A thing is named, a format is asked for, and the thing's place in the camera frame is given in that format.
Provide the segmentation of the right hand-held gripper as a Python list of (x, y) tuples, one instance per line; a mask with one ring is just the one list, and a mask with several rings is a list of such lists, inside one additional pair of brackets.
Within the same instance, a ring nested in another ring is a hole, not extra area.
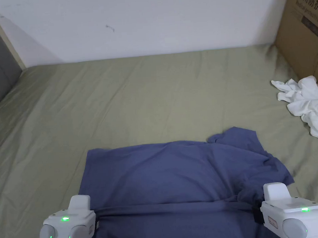
[(318, 203), (292, 197), (284, 183), (263, 186), (264, 201), (253, 208), (256, 223), (280, 238), (318, 238)]

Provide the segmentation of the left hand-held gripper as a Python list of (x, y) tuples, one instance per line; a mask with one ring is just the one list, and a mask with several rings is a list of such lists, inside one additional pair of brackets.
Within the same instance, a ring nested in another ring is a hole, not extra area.
[(45, 219), (39, 238), (92, 238), (98, 227), (96, 213), (90, 208), (90, 196), (74, 195), (67, 209)]

